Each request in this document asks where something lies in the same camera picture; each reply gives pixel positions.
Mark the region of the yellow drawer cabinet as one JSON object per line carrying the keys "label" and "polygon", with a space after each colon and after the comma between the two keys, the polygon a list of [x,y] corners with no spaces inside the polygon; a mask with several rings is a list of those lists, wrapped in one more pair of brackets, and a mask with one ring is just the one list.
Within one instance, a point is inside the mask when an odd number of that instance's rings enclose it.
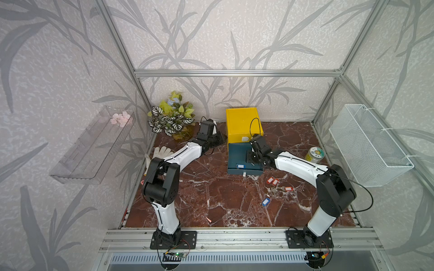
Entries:
{"label": "yellow drawer cabinet", "polygon": [[226,109],[227,142],[249,142],[255,134],[264,135],[255,107]]}

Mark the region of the dark teal drawer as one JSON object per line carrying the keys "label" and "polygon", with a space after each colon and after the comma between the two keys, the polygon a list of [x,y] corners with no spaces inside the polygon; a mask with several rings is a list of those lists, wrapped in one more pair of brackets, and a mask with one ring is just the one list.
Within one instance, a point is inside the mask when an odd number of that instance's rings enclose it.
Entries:
{"label": "dark teal drawer", "polygon": [[[229,175],[239,176],[260,176],[263,174],[263,167],[260,164],[248,163],[246,161],[247,152],[251,150],[250,143],[229,143],[228,144],[228,167]],[[237,165],[243,164],[245,168],[238,169]]]}

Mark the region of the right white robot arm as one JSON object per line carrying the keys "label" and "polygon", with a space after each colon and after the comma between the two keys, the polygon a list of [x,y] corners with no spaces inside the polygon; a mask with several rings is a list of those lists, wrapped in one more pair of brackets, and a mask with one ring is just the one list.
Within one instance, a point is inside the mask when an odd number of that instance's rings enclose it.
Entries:
{"label": "right white robot arm", "polygon": [[353,187],[356,182],[350,180],[345,171],[336,164],[328,167],[295,157],[290,152],[272,150],[265,138],[259,134],[253,136],[250,145],[255,162],[288,172],[316,188],[319,207],[298,235],[303,238],[307,247],[323,242],[325,233],[357,198]]}

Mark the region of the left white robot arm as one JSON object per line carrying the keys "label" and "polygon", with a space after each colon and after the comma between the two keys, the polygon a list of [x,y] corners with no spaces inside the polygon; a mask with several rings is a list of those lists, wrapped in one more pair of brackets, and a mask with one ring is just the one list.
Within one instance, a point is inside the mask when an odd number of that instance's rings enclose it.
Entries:
{"label": "left white robot arm", "polygon": [[142,196],[154,208],[158,219],[157,236],[172,242],[181,238],[180,221],[175,210],[181,171],[210,149],[226,142],[226,137],[217,129],[217,123],[206,119],[190,142],[177,152],[150,161]]}

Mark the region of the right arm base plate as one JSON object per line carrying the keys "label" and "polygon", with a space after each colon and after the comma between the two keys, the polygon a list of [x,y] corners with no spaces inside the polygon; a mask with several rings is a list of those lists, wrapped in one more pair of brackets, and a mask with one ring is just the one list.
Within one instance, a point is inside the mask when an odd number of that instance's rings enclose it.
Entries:
{"label": "right arm base plate", "polygon": [[298,249],[332,249],[334,248],[331,231],[327,230],[320,237],[317,237],[307,227],[302,230],[289,228],[285,231],[288,248]]}

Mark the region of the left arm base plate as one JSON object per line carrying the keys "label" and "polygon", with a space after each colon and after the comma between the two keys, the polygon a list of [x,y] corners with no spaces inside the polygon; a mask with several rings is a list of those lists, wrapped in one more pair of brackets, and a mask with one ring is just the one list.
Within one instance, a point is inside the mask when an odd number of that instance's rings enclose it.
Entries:
{"label": "left arm base plate", "polygon": [[174,234],[166,234],[157,229],[153,233],[150,249],[195,249],[197,235],[197,231],[185,231],[178,229]]}

